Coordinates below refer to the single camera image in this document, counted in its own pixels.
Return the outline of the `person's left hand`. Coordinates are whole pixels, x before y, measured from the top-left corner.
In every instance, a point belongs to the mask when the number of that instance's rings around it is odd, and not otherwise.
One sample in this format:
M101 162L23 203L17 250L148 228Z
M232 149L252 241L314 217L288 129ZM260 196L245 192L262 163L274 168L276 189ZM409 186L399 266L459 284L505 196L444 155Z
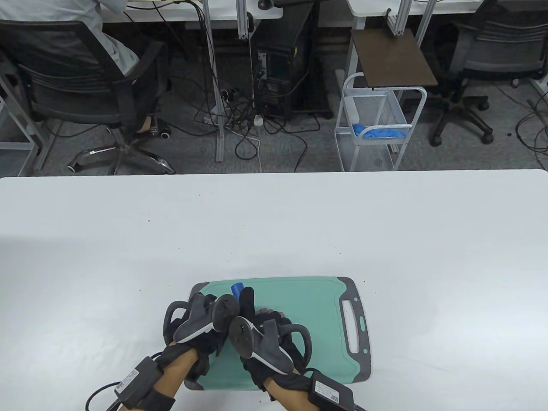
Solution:
M156 358L163 371L190 360L185 380L194 382L207 375L210 356L219 355L227 338L231 321L239 312L238 302L231 294L214 296L196 293L190 301L174 301L166 310L163 338L166 348Z

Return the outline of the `person's right hand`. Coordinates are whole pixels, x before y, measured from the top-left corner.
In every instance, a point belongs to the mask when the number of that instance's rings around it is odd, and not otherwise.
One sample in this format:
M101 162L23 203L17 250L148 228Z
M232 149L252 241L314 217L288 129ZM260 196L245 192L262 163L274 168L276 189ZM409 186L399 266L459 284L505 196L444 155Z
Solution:
M291 321L275 310L262 309L255 311L254 289L246 287L242 290L239 296L240 316L245 317L253 323L253 325L262 333L263 323L265 321L274 320L278 327L291 324ZM291 335L280 337L277 347L284 350L293 363L291 374L280 374L268 365L255 358L244 359L240 358L243 368L249 372L253 383L262 391L266 391L266 382L271 379L282 389L289 391L308 392L311 387L311 380L307 376L303 376L305 372L305 360L301 352L295 346Z

